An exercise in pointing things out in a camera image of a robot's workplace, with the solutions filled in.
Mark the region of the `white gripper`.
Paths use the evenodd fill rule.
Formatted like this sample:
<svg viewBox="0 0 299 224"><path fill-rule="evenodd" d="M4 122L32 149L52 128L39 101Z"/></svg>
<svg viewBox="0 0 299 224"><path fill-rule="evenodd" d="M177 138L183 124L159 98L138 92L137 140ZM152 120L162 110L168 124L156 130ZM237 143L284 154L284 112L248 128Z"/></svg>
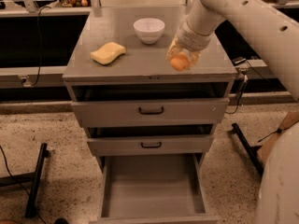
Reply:
<svg viewBox="0 0 299 224"><path fill-rule="evenodd" d="M183 22L173 38L168 51L166 53L166 60L170 62L175 55L180 53L183 49L188 50L189 64L188 68L194 67L199 60L201 50L205 49L211 40L214 31L211 22L202 22L195 24L188 24Z"/></svg>

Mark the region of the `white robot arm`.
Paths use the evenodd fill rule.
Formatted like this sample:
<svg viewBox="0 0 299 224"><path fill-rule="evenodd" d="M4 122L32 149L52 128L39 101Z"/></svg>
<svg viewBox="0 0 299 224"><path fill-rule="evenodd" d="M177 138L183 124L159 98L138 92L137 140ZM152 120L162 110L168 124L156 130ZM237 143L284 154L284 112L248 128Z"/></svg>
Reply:
<svg viewBox="0 0 299 224"><path fill-rule="evenodd" d="M293 98L299 98L299 25L262 0L196 0L179 26L166 59L185 51L194 66L218 25L229 21L268 65ZM290 124L266 160L256 224L299 224L299 123Z"/></svg>

